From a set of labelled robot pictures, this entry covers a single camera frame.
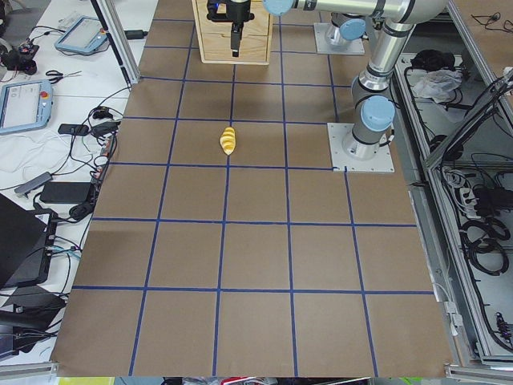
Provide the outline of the wooden drawer cabinet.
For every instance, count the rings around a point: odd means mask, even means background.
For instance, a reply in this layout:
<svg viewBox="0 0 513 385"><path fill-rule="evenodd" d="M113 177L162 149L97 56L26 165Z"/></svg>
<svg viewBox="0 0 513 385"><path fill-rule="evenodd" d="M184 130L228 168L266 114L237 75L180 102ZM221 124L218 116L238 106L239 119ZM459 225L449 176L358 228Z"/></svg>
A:
<svg viewBox="0 0 513 385"><path fill-rule="evenodd" d="M238 58L232 56L230 48L232 23L209 21L207 19L207 2L192 2L201 61L209 64L269 64L273 16L265 10L263 2L251 1L251 12L254 14L254 19L244 22Z"/></svg>

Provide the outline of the yellow toy bread roll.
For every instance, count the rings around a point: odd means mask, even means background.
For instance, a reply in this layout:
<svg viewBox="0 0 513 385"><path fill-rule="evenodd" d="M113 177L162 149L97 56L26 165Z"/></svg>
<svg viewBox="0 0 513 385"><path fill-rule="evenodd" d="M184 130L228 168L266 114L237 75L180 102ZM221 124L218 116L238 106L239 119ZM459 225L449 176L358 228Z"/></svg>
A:
<svg viewBox="0 0 513 385"><path fill-rule="evenodd" d="M236 148L236 131L226 127L220 136L220 146L226 156L231 156Z"/></svg>

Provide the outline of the upper teach pendant tablet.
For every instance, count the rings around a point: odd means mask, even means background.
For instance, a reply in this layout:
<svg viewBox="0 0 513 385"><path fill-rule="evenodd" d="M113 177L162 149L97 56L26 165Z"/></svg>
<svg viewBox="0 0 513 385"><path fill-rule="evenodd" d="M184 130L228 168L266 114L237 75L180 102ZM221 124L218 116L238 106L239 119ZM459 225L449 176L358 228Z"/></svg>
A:
<svg viewBox="0 0 513 385"><path fill-rule="evenodd" d="M93 55L107 42L106 32L97 18L82 16L55 42L58 51Z"/></svg>

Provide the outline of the teach pendant tablet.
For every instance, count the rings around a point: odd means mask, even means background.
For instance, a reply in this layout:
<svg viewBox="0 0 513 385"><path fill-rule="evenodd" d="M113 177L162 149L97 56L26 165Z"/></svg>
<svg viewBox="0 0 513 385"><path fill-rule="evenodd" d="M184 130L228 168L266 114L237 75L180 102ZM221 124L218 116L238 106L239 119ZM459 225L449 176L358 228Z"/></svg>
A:
<svg viewBox="0 0 513 385"><path fill-rule="evenodd" d="M1 134L46 127L52 104L53 88L46 79L4 85L1 90Z"/></svg>
<svg viewBox="0 0 513 385"><path fill-rule="evenodd" d="M93 55L107 42L106 32L97 18L82 16L55 42L58 51Z"/></svg>

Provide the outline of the black cloth bundle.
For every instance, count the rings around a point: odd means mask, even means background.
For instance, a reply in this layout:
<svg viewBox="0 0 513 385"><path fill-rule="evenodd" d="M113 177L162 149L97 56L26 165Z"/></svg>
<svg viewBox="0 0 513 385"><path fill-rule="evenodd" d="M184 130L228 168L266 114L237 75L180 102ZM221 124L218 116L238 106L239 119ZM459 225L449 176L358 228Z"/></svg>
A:
<svg viewBox="0 0 513 385"><path fill-rule="evenodd" d="M455 68L455 56L450 52L438 50L422 50L410 60L413 68L425 71L439 71L447 69L453 71Z"/></svg>

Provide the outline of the crumpled white cloth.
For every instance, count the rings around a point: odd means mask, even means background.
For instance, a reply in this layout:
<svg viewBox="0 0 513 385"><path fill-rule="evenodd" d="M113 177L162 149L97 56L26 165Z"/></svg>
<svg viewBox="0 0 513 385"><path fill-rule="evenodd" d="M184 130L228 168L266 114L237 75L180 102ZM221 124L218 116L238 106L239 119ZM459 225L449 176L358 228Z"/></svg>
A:
<svg viewBox="0 0 513 385"><path fill-rule="evenodd" d="M463 81L463 74L459 71L446 69L431 71L425 74L412 87L415 97L432 99L435 103L445 103L452 100L455 90Z"/></svg>

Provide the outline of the lower teach pendant tablet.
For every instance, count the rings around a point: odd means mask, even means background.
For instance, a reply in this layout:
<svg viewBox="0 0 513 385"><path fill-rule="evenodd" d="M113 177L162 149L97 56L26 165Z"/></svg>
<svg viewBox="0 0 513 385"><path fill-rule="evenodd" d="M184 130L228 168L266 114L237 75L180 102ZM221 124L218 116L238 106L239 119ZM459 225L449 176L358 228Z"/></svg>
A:
<svg viewBox="0 0 513 385"><path fill-rule="evenodd" d="M1 134L46 127L52 104L53 88L46 79L4 85L1 90Z"/></svg>

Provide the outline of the grey usb hub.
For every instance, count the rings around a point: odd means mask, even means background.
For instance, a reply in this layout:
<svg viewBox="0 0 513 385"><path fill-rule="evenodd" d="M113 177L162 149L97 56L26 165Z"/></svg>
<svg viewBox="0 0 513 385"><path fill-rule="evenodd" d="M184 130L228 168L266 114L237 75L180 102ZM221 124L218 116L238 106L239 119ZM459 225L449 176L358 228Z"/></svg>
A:
<svg viewBox="0 0 513 385"><path fill-rule="evenodd" d="M45 183L53 180L53 176L49 172L43 172L39 176L34 177L33 179L21 184L17 188L14 189L14 193L19 196L26 196L33 190L42 187Z"/></svg>

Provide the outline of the black power adapter brick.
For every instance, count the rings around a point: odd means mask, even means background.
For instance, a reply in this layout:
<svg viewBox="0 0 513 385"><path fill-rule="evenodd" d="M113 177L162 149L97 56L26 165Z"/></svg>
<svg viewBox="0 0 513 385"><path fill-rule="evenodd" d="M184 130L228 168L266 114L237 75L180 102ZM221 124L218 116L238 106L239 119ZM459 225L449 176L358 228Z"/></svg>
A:
<svg viewBox="0 0 513 385"><path fill-rule="evenodd" d="M50 181L40 195L40 200L49 204L78 204L84 202L89 194L89 182Z"/></svg>

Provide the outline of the black laptop computer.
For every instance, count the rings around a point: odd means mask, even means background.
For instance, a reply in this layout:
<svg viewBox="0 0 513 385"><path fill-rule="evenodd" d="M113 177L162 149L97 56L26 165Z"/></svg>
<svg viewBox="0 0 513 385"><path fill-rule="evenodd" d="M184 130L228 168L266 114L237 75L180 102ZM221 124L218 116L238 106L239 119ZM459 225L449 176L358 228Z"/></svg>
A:
<svg viewBox="0 0 513 385"><path fill-rule="evenodd" d="M57 214L25 210L1 196L1 287L33 286L47 280Z"/></svg>

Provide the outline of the aluminium frame post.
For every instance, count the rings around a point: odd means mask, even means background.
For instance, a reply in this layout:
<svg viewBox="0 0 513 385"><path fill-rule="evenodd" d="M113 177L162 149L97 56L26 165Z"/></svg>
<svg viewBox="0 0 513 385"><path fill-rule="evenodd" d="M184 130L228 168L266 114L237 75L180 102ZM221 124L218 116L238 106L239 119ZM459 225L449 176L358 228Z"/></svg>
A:
<svg viewBox="0 0 513 385"><path fill-rule="evenodd" d="M91 5L106 32L127 87L139 82L140 71L132 54L123 25L111 0L91 0Z"/></svg>

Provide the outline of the black-handled scissors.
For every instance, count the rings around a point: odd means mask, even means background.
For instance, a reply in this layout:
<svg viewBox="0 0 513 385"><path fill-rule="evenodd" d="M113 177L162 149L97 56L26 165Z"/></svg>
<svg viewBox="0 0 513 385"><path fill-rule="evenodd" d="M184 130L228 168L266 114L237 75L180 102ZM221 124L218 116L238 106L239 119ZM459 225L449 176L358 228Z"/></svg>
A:
<svg viewBox="0 0 513 385"><path fill-rule="evenodd" d="M81 71L73 71L69 73L62 73L57 70L49 70L45 72L45 76L48 78L50 84L56 84L65 78L76 77L82 74Z"/></svg>

